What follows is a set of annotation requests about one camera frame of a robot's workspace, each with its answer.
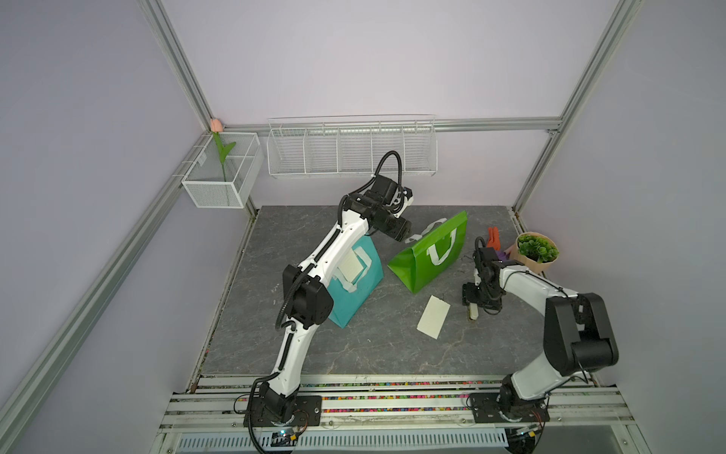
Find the beige mini stapler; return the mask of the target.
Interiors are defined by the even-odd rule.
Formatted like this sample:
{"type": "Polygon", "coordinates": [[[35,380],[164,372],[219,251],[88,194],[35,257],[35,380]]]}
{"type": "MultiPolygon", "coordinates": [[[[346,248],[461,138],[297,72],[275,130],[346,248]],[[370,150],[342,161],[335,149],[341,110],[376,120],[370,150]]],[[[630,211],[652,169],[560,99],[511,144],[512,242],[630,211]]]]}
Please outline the beige mini stapler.
{"type": "Polygon", "coordinates": [[[468,305],[468,318],[470,321],[476,321],[479,317],[478,306],[476,304],[468,305]]]}

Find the teal paper bag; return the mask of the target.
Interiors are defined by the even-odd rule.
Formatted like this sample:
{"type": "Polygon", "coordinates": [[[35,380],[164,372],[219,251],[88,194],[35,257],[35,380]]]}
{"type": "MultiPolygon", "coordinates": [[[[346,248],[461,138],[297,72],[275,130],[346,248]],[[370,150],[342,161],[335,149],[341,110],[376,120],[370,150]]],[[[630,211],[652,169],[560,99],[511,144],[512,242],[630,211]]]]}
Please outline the teal paper bag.
{"type": "Polygon", "coordinates": [[[333,274],[328,291],[334,300],[334,306],[328,319],[340,328],[347,327],[384,276],[380,257],[369,236],[363,236],[347,253],[349,251],[355,252],[364,264],[365,271],[355,284],[341,282],[338,268],[333,274]]]}

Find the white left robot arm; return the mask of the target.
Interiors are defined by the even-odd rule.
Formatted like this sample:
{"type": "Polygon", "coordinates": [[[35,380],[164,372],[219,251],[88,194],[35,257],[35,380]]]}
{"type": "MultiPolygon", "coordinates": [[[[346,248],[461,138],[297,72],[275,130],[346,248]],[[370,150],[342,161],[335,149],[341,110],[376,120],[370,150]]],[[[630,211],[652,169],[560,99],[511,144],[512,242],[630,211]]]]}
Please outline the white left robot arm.
{"type": "Polygon", "coordinates": [[[328,287],[335,270],[353,246],[374,229],[401,241],[410,233],[410,222],[402,217],[412,200],[408,189],[391,194],[368,190],[344,196],[338,206],[336,224],[317,248],[299,265],[283,272],[284,300],[275,327],[284,331],[271,374],[254,380],[246,408],[246,422],[253,427],[255,412],[275,424],[294,418],[296,397],[309,346],[319,326],[334,308],[328,287]]]}

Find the cream lined receipt paper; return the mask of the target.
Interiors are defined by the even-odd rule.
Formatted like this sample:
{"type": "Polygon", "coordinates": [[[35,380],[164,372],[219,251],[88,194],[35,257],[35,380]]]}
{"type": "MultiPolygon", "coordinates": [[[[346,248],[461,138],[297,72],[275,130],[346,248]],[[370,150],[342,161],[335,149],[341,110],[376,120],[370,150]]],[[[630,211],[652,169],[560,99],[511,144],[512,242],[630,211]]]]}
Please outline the cream lined receipt paper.
{"type": "Polygon", "coordinates": [[[365,271],[364,264],[358,259],[354,251],[349,251],[338,264],[340,281],[355,284],[357,278],[365,271]]]}

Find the green paper bag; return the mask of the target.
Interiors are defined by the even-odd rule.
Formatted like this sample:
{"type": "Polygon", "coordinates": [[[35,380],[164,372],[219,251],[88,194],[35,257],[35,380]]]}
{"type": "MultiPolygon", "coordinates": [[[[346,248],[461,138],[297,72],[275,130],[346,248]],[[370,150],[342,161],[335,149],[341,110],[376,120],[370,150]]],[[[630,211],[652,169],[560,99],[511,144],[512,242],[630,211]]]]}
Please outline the green paper bag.
{"type": "Polygon", "coordinates": [[[418,293],[459,259],[467,224],[466,211],[431,222],[406,240],[408,247],[389,261],[388,268],[409,291],[418,293]]]}

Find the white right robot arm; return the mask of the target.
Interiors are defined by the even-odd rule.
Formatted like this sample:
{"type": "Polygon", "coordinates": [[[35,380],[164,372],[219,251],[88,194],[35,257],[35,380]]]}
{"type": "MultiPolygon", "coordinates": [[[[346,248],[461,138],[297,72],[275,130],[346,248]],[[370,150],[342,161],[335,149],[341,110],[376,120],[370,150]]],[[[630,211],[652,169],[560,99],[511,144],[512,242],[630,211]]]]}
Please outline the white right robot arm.
{"type": "Polygon", "coordinates": [[[548,419],[546,398],[574,376],[615,365],[619,352],[604,300],[595,293],[565,289],[534,274],[515,260],[502,260],[480,236],[473,253],[474,280],[462,286],[462,303],[489,315],[503,310],[512,294],[544,317],[542,353],[524,368],[505,376],[499,394],[473,395],[493,417],[508,422],[548,419]]]}

